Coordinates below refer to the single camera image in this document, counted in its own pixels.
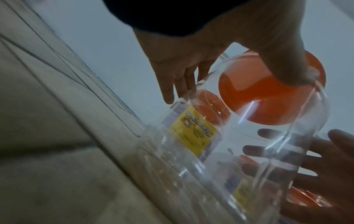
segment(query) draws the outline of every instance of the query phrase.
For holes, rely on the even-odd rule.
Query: human hand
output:
[[[260,130],[259,135],[273,138],[276,132]],[[301,167],[312,170],[317,176],[297,174],[293,186],[326,198],[332,207],[302,206],[288,201],[282,205],[281,213],[295,221],[306,224],[349,224],[354,223],[354,136],[339,130],[328,133],[331,141],[313,139],[310,151],[322,157],[306,155]],[[246,146],[246,155],[266,156],[258,146]],[[288,157],[299,156],[295,152]]]
[[[194,90],[211,65],[233,42],[259,53],[276,78],[288,85],[305,85],[317,79],[308,64],[300,36],[305,0],[253,0],[210,21],[187,37],[169,37],[134,30],[155,71],[166,103]]]

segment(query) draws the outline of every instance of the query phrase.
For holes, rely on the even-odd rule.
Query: dark sleeve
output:
[[[204,4],[183,4],[174,1],[103,1],[113,15],[133,28],[171,36],[185,36],[198,31],[214,17],[249,0],[209,1]]]

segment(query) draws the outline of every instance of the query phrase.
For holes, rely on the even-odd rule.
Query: yellow label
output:
[[[251,187],[247,180],[243,179],[237,189],[234,191],[238,205],[245,209],[249,214],[254,214],[258,196],[251,193]]]
[[[169,132],[199,157],[217,130],[194,107],[189,106],[171,125]]]

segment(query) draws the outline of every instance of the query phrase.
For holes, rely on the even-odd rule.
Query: white wall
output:
[[[44,0],[34,8],[143,122],[168,108],[131,29],[101,0]],[[302,35],[327,72],[331,116],[324,131],[354,133],[354,22],[328,0],[308,0]],[[226,52],[233,56],[243,50],[234,44]]]

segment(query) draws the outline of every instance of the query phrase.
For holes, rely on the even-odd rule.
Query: clear plastic container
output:
[[[256,53],[223,62],[145,131],[138,155],[150,197],[177,223],[276,223],[328,118],[317,70],[316,84],[289,87]]]

